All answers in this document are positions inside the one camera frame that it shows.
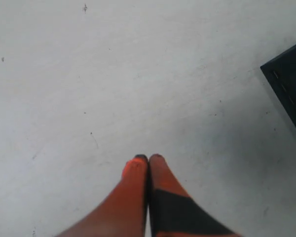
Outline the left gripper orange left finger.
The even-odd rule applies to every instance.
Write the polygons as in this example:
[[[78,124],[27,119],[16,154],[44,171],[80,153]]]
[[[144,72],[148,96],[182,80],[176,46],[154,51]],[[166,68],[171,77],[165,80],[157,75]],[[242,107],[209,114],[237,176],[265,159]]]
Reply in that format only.
[[[111,193],[60,237],[143,237],[147,217],[148,158],[129,160]]]

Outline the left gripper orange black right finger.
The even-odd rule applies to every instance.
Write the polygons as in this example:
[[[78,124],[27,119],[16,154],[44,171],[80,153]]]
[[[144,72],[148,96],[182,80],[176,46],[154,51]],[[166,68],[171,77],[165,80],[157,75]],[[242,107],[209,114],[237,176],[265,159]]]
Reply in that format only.
[[[150,226],[153,237],[238,237],[204,211],[186,192],[165,158],[154,154],[150,166]]]

